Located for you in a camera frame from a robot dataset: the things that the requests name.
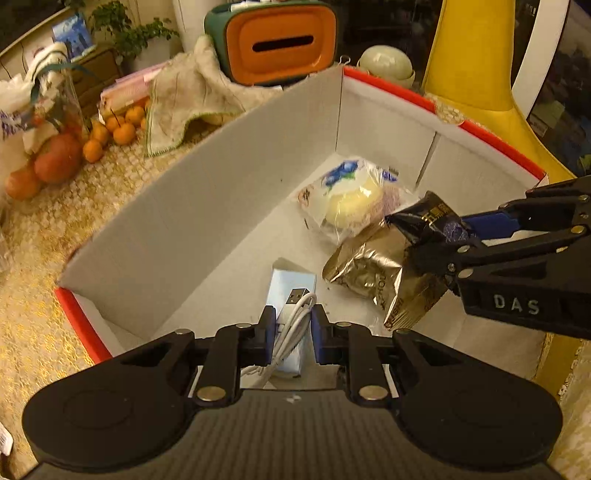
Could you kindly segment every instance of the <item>white cable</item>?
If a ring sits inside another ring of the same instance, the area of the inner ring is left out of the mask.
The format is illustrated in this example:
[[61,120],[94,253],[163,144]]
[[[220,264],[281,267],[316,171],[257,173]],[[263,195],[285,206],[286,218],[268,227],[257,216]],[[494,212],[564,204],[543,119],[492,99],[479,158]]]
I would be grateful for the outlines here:
[[289,356],[291,351],[302,340],[310,324],[310,312],[316,304],[316,295],[306,293],[296,304],[286,304],[277,319],[277,324],[283,328],[275,339],[271,363],[267,367],[246,367],[241,375],[258,373],[252,388],[262,388],[267,384],[275,369]]

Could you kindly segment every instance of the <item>white lettering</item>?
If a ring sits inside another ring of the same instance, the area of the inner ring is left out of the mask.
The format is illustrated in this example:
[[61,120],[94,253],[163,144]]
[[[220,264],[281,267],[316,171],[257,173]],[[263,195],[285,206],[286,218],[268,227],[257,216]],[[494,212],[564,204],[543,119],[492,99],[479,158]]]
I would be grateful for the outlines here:
[[495,307],[497,307],[498,309],[505,308],[505,299],[502,297],[502,295],[495,295],[494,299],[495,299]]
[[520,312],[523,312],[523,309],[521,308],[519,300],[517,300],[517,299],[513,299],[513,305],[511,306],[511,311],[513,311],[513,310],[519,310]]
[[528,308],[530,309],[530,315],[538,315],[540,312],[540,307],[538,307],[538,301],[537,300],[530,300],[527,303]]

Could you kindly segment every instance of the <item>brown snack wrapper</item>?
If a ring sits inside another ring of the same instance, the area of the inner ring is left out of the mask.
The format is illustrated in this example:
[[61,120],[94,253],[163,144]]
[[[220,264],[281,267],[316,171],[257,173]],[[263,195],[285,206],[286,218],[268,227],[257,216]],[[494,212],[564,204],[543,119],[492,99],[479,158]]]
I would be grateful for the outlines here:
[[370,298],[385,312],[388,330],[411,328],[447,287],[435,275],[417,274],[407,260],[405,236],[384,221],[345,240],[322,270],[328,282]]

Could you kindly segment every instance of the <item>usb cable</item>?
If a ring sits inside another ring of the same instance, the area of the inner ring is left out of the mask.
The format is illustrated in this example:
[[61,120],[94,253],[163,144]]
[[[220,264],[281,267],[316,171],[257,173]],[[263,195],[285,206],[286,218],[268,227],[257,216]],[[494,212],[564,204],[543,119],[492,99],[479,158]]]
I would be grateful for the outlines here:
[[263,388],[275,369],[304,338],[310,325],[310,312],[315,304],[316,295],[306,288],[294,288],[291,291],[277,319],[271,363],[266,367],[246,367],[242,370],[241,375],[258,374],[252,388]]

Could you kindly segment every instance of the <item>television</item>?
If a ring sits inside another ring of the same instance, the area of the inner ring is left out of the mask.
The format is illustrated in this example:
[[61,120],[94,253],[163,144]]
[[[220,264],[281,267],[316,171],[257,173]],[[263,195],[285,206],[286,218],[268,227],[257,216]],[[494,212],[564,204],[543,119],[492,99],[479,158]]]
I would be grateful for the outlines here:
[[58,0],[0,0],[0,52],[63,8]]

